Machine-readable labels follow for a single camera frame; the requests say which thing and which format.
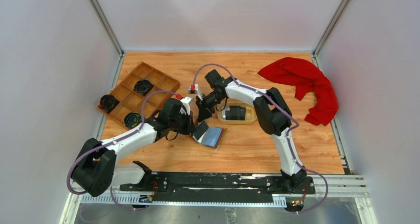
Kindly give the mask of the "beige oval tray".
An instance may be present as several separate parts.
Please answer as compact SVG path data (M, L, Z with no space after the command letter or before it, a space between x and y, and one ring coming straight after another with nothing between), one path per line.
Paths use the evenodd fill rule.
M238 121L238 120L221 120L220 119L220 111L216 111L217 119L222 124L232 124L232 125L251 125L257 121L257 116L254 108L246 103L243 102L227 102L226 108L229 106L242 106L246 108L246 119L244 121Z

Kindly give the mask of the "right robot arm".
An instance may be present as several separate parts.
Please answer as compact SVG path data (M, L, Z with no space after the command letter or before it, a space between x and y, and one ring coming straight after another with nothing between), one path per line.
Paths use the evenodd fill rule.
M274 87L268 90L259 89L233 77L223 78L215 69L205 76L205 80L212 92L208 95L197 95L198 122L213 116L216 105L226 99L239 100L252 106L261 129L272 137L279 154L282 175L280 187L289 193L301 189L307 172L293 142L292 113L279 90Z

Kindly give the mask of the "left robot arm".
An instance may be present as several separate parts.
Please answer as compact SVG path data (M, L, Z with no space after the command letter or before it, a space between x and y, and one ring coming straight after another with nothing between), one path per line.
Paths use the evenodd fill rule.
M135 150L166 138L170 132L189 135L195 132L191 104L193 98L170 98L160 111L145 122L121 135L99 141L88 139L72 165L68 180L83 188L81 194L102 195L111 187L134 185L148 190L152 184L151 170L139 161L128 165L118 162Z

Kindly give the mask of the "brown leather card holder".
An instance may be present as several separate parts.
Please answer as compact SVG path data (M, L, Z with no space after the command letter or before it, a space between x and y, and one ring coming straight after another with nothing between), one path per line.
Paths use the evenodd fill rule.
M201 142L199 144L202 144L207 147L211 148L218 148L218 143L223 135L223 128L215 127L215 126L209 126L209 129L205 136L202 138Z

